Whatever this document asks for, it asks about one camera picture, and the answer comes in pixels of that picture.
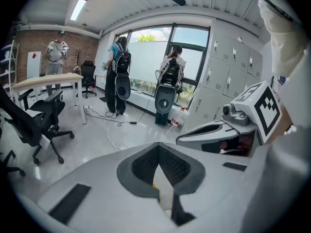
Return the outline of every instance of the wheel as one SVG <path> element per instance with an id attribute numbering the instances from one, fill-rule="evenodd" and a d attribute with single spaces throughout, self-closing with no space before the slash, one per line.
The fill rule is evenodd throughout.
<path id="1" fill-rule="evenodd" d="M 36 165 L 39 165 L 39 160 L 37 159 L 37 158 L 34 158 L 34 163 L 36 164 Z"/>
<path id="2" fill-rule="evenodd" d="M 26 173 L 23 170 L 19 171 L 19 174 L 21 175 L 21 177 L 25 177 L 26 175 Z"/>
<path id="3" fill-rule="evenodd" d="M 59 164 L 64 164 L 64 159 L 62 157 L 59 157 L 58 162 L 59 162 Z"/>

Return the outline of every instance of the black backpack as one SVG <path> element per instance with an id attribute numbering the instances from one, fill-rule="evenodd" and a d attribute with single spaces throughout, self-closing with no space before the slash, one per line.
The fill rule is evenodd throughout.
<path id="1" fill-rule="evenodd" d="M 115 59 L 116 63 L 116 73 L 117 74 L 127 74 L 129 75 L 129 67 L 131 65 L 131 54 L 128 51 L 128 48 L 125 50 L 122 48 L 121 44 L 117 44 L 118 46 L 118 54 Z"/>

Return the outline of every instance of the floor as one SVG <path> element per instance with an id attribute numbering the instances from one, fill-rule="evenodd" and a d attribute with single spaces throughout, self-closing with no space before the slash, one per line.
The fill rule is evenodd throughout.
<path id="1" fill-rule="evenodd" d="M 137 125 L 123 123 L 118 127 L 118 123 L 112 121 L 103 121 L 86 115 L 87 124 L 83 125 L 79 106 L 73 105 L 72 90 L 63 90 L 63 101 L 66 103 L 65 109 L 59 115 L 59 131 L 72 130 L 75 134 L 74 139 L 70 139 L 68 135 L 55 138 L 53 140 L 60 155 L 64 158 L 65 163 L 59 164 L 51 146 L 47 150 L 41 150 L 38 154 L 40 165 L 33 163 L 32 153 L 35 148 L 27 144 L 23 144 L 17 133 L 7 122 L 1 119 L 2 137 L 0 140 L 1 152 L 3 156 L 9 150 L 16 153 L 16 159 L 11 159 L 9 166 L 18 166 L 26 172 L 25 177 L 21 177 L 18 173 L 8 175 L 12 183 L 12 187 L 16 192 L 22 193 L 36 202 L 40 195 L 44 193 L 48 187 L 61 179 L 66 174 L 75 170 L 83 163 L 115 151 L 126 151 L 126 149 L 152 142 L 170 142 L 175 143 L 175 139 L 179 132 L 171 130 L 165 134 L 170 126 L 161 127 L 155 125 L 155 118 L 135 107 L 127 104 L 126 111 L 123 116 L 118 117 L 118 121 L 141 121 Z M 104 97 L 104 93 L 96 89 L 97 97 L 90 94 L 88 99 L 84 97 L 84 106 L 92 106 L 92 109 L 100 115 L 104 115 L 108 109 L 106 103 L 99 98 Z M 47 97 L 43 92 L 39 98 Z M 29 106 L 34 103 L 34 98 L 29 98 Z M 96 116 L 90 109 L 85 112 Z M 171 193 L 172 188 L 166 180 L 164 174 L 157 170 L 155 175 L 155 184 L 161 190 L 166 187 L 165 193 Z"/>

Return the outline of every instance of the fluorescent light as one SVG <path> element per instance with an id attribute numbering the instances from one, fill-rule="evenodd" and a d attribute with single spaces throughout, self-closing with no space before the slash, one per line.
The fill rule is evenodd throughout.
<path id="1" fill-rule="evenodd" d="M 85 5 L 86 0 L 79 0 L 76 4 L 76 6 L 74 7 L 74 10 L 72 12 L 71 18 L 70 20 L 75 21 L 79 15 L 79 13 L 81 12 L 83 6 Z"/>

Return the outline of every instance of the window frame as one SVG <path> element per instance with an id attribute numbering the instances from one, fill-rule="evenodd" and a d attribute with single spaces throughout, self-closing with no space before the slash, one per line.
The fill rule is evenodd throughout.
<path id="1" fill-rule="evenodd" d="M 156 29 L 156 28 L 171 28 L 171 33 L 170 33 L 170 36 L 169 36 L 169 39 L 168 39 L 168 42 L 167 42 L 166 49 L 165 49 L 163 57 L 165 55 L 169 55 L 170 52 L 171 52 L 172 47 L 174 47 L 174 46 L 181 46 L 182 48 L 185 48 L 185 49 L 190 49 L 190 50 L 195 50 L 195 51 L 201 51 L 202 52 L 202 58 L 201 58 L 201 61 L 200 61 L 200 65 L 199 65 L 198 72 L 197 72 L 195 80 L 191 80 L 191 79 L 187 79 L 187 78 L 183 78 L 181 80 L 181 82 L 183 82 L 183 83 L 188 83 L 188 84 L 194 85 L 195 86 L 194 91 L 195 91 L 197 89 L 197 87 L 198 87 L 198 84 L 199 84 L 199 81 L 200 81 L 200 78 L 201 78 L 201 75 L 202 75 L 202 72 L 203 72 L 206 56 L 207 56 L 207 50 L 208 50 L 209 39 L 210 39 L 210 27 L 202 27 L 202 26 L 196 26 L 196 25 L 191 25 L 191 24 L 177 24 L 177 23 L 146 26 L 146 27 L 141 27 L 141 28 L 137 28 L 137 29 L 134 29 L 134 30 L 128 30 L 128 31 L 125 31 L 123 33 L 115 35 L 115 39 L 114 39 L 113 43 L 116 43 L 116 41 L 117 41 L 117 39 L 118 39 L 118 37 L 120 35 L 128 33 L 127 42 L 129 44 L 129 42 L 131 40 L 131 37 L 132 37 L 132 32 L 136 32 L 136 31 L 140 31 L 140 30 L 144 30 L 144 29 Z M 174 41 L 172 41 L 173 38 L 174 38 L 174 35 L 175 35 L 176 28 L 199 29 L 199 30 L 208 31 L 208 37 L 207 37 L 206 46 L 203 47 L 203 46 L 189 44 L 189 43 L 181 43 L 181 42 L 174 42 Z M 146 93 L 146 92 L 143 92 L 143 91 L 139 91 L 139 92 L 141 92 L 143 94 L 146 94 L 148 96 L 154 96 L 154 94 L 149 94 L 149 93 Z M 189 107 L 190 107 L 190 105 L 192 103 L 192 100 L 193 100 L 193 98 L 190 100 L 190 102 L 189 102 L 189 104 L 187 106 L 187 109 L 189 109 Z"/>

